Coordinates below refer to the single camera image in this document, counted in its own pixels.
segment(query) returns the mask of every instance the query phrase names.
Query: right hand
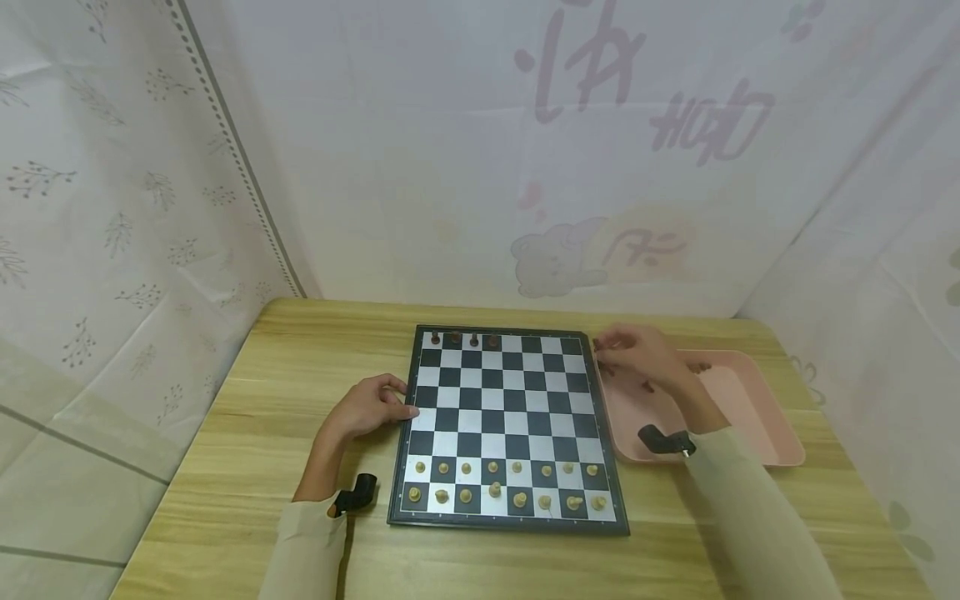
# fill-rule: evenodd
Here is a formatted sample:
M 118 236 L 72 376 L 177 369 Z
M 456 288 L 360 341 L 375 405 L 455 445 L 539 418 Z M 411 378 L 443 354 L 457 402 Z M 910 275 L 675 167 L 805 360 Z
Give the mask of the right hand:
M 633 371 L 663 389 L 679 391 L 696 380 L 677 351 L 656 327 L 613 324 L 594 340 L 597 360 Z

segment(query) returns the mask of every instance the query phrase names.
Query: wood grain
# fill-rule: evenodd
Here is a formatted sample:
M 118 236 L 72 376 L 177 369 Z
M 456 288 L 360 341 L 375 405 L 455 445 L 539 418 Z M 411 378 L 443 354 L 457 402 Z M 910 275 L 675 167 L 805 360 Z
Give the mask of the wood grain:
M 758 362 L 806 447 L 773 471 L 848 600 L 930 598 L 922 580 L 773 333 L 742 320 L 275 300 L 253 326 L 113 594 L 121 600 L 255 598 L 313 436 L 359 379 L 405 377 L 416 324 L 575 329 L 611 320 L 661 327 L 680 348 L 730 348 Z M 739 598 L 709 511 L 683 467 L 618 464 L 632 535 L 558 535 L 388 526 L 396 430 L 354 444 L 342 484 L 380 478 L 352 519 L 345 598 Z

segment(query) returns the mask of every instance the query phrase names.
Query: sleeve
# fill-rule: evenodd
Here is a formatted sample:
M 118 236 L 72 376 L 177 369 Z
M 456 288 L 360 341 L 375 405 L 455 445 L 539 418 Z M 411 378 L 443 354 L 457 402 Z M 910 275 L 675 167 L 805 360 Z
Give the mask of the sleeve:
M 347 516 L 327 516 L 333 504 L 292 502 L 283 508 L 276 546 L 259 600 L 333 600 L 347 539 Z
M 750 597 L 842 600 L 804 522 L 736 432 L 727 427 L 690 438 L 697 450 L 687 468 Z

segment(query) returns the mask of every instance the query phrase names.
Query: curtain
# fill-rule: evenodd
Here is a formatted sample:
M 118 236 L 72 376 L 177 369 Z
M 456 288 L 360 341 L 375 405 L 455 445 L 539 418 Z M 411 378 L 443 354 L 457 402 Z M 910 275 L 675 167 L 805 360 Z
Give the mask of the curtain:
M 0 595 L 103 598 L 300 291 L 176 3 L 0 2 L 0 135 Z

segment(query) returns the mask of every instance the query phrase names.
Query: finger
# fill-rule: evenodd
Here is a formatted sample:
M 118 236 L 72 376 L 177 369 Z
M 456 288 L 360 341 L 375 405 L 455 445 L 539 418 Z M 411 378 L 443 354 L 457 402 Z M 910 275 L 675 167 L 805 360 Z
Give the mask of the finger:
M 407 393 L 407 384 L 392 373 L 385 372 L 381 375 L 377 375 L 376 377 L 368 377 L 367 380 L 376 384 L 376 387 L 378 388 L 390 386 L 395 390 L 399 390 L 402 394 Z
M 420 414 L 420 409 L 408 404 L 384 404 L 387 420 L 408 420 Z
M 402 404 L 400 398 L 388 388 L 380 388 L 380 401 L 386 404 Z

